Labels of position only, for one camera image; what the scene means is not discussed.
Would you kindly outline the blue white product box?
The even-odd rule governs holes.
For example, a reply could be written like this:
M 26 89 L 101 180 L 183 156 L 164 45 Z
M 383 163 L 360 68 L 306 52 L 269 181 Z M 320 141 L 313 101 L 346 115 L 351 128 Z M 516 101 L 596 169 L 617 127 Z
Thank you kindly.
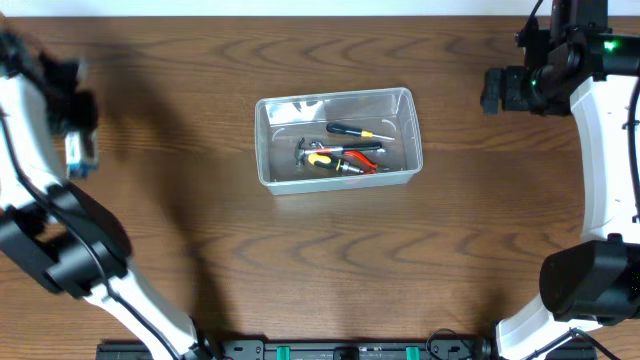
M 66 173 L 69 178 L 87 178 L 98 168 L 97 131 L 72 131 L 64 136 Z

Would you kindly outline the slim black yellow screwdriver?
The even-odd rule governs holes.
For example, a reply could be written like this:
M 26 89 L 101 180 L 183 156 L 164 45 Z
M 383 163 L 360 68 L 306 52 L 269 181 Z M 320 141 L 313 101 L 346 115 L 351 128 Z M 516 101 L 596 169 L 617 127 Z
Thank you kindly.
M 377 134 L 362 128 L 344 125 L 341 123 L 328 123 L 326 125 L 326 131 L 336 135 L 353 136 L 360 138 L 378 139 L 383 141 L 394 141 L 394 137 Z

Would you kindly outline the red handled pliers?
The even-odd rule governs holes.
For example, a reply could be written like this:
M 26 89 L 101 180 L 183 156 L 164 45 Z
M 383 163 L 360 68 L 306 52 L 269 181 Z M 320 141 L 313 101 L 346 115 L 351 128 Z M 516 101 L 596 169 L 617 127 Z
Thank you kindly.
M 390 168 L 381 166 L 373 162 L 360 151 L 345 151 L 344 156 L 350 160 L 355 160 L 356 162 L 360 163 L 364 169 L 365 174 L 390 171 Z

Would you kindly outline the silver offset wrench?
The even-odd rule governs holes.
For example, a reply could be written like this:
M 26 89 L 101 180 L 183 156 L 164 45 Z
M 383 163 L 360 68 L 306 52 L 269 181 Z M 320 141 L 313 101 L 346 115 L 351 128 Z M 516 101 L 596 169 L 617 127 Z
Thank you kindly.
M 317 153 L 344 154 L 345 151 L 378 152 L 384 153 L 386 148 L 381 142 L 355 143 L 346 145 L 324 145 L 314 141 L 310 143 L 310 149 Z

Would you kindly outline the stubby yellow black screwdriver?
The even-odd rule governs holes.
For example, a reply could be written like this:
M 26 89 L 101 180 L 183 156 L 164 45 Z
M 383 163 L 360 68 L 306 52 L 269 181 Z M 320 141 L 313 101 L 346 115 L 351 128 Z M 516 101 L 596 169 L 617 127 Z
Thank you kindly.
M 356 175 L 364 174 L 364 171 L 361 168 L 330 154 L 311 153 L 307 156 L 307 161 L 315 167 L 333 170 L 337 173 Z

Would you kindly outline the black orange pen tool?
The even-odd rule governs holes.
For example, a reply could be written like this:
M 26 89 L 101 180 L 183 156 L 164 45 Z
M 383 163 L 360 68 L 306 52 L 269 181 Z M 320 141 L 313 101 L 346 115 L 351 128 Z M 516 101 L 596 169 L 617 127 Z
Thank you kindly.
M 354 143 L 346 145 L 325 145 L 320 141 L 312 141 L 307 148 L 304 147 L 305 138 L 301 138 L 294 149 L 294 159 L 297 165 L 304 164 L 304 158 L 312 153 L 318 154 L 345 154 L 347 151 L 359 152 L 385 152 L 381 142 Z

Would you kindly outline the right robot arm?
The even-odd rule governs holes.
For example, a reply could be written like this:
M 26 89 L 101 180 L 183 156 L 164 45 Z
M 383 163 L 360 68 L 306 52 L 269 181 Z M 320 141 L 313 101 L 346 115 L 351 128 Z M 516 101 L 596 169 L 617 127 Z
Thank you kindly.
M 486 72 L 487 114 L 574 118 L 584 220 L 548 256 L 538 294 L 495 327 L 499 359 L 543 359 L 570 338 L 639 316 L 639 40 L 578 26 L 521 30 L 525 63 Z

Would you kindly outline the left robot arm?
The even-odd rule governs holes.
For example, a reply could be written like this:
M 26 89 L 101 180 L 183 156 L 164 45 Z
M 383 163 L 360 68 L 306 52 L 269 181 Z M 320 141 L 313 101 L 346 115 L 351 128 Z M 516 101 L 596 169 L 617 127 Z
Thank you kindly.
M 154 359 L 220 359 L 141 273 L 119 220 L 73 182 L 98 165 L 99 115 L 82 69 L 1 31 L 1 250 L 48 292 L 109 313 Z

